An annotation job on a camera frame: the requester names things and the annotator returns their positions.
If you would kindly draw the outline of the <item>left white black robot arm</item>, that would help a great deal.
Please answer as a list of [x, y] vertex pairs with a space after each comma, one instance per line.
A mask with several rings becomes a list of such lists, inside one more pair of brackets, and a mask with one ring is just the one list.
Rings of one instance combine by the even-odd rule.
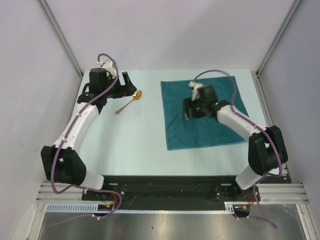
[[54, 144], [44, 146], [40, 152], [45, 176], [51, 184], [63, 183], [93, 189], [93, 194], [100, 200], [110, 196], [111, 188], [104, 184], [105, 178], [89, 171], [78, 152], [108, 99], [133, 96], [137, 92], [126, 71], [122, 77], [124, 84], [120, 83], [113, 67], [90, 70], [89, 82], [78, 96], [73, 118]]

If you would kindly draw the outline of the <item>gold spoon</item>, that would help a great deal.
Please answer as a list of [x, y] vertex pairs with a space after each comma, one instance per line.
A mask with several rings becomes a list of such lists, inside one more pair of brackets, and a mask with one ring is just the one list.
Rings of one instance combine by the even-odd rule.
[[124, 106], [122, 106], [121, 108], [119, 108], [118, 110], [115, 111], [115, 114], [118, 115], [120, 114], [130, 103], [137, 101], [141, 98], [143, 92], [142, 90], [137, 90], [133, 95], [132, 95], [132, 99], [125, 104]]

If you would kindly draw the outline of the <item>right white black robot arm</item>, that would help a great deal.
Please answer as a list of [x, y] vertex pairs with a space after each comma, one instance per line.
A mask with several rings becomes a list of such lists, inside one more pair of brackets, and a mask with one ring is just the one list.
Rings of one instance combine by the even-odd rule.
[[232, 101], [219, 100], [212, 85], [191, 81], [188, 84], [191, 97], [183, 100], [183, 116], [190, 118], [208, 117], [230, 128], [248, 143], [248, 165], [235, 177], [236, 185], [230, 188], [231, 196], [242, 201], [253, 187], [277, 169], [277, 177], [282, 175], [283, 164], [288, 161], [288, 153], [283, 135], [276, 125], [267, 127], [252, 121], [240, 112]]

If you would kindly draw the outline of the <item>teal satin napkin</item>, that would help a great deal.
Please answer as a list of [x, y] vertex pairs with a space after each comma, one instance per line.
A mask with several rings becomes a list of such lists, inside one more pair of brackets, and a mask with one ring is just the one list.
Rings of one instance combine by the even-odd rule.
[[212, 118], [184, 118], [183, 100], [192, 96], [189, 83], [189, 80], [160, 83], [167, 149], [186, 150], [245, 142], [232, 129]]

